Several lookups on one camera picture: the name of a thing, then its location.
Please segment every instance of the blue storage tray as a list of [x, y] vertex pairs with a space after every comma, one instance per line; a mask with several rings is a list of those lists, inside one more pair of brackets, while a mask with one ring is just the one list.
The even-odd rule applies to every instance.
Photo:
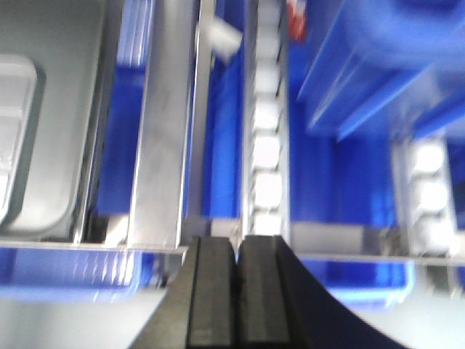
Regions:
[[465, 1], [308, 1], [307, 12], [309, 133], [425, 137], [454, 124], [461, 137]]
[[304, 266], [340, 302], [353, 308], [390, 308], [402, 302], [415, 284], [408, 263], [302, 260]]
[[142, 253], [0, 249], [0, 297], [117, 302], [140, 285]]

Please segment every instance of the metal bar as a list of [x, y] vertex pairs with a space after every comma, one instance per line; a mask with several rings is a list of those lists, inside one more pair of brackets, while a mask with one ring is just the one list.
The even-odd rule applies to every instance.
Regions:
[[[216, 0], [201, 0], [198, 27], [214, 18]], [[200, 219], [202, 212], [203, 153], [205, 148], [206, 117], [209, 103], [211, 70], [211, 45], [205, 31], [198, 30], [197, 56], [195, 60], [195, 86], [193, 117], [190, 131], [190, 158], [187, 181], [188, 219]]]
[[127, 246], [176, 249], [182, 223], [198, 2], [157, 0]]
[[[241, 191], [243, 238], [248, 234], [279, 234], [290, 241], [287, 33], [287, 6], [284, 1], [247, 1]], [[275, 42], [275, 50], [264, 47], [270, 39]], [[258, 105], [265, 101], [278, 109], [275, 127], [257, 126]], [[263, 116], [269, 118], [271, 114], [265, 111]], [[264, 158], [275, 157], [272, 147], [260, 149], [259, 140], [265, 139], [278, 143], [276, 164], [267, 161], [258, 164], [256, 161], [257, 154], [261, 152], [260, 156]], [[274, 203], [266, 200], [268, 203], [264, 205], [259, 199], [263, 194], [260, 188], [268, 180], [273, 184], [265, 191], [273, 190], [276, 198]]]
[[84, 160], [81, 168], [81, 178], [78, 188], [78, 201], [74, 209], [74, 225], [71, 238], [74, 243], [83, 240], [87, 214], [94, 198], [97, 187], [100, 154], [103, 145], [105, 125], [110, 107], [113, 84], [113, 73], [118, 51], [118, 38], [123, 13], [124, 0], [107, 1], [105, 15], [105, 29], [103, 33], [103, 48], [99, 61], [99, 75], [96, 82], [96, 93], [89, 120]]

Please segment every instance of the white roller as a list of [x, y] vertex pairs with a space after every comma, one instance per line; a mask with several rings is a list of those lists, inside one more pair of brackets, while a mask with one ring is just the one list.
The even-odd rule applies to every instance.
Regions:
[[260, 209], [277, 208], [283, 196], [283, 181], [278, 173], [259, 173], [255, 176], [255, 206]]

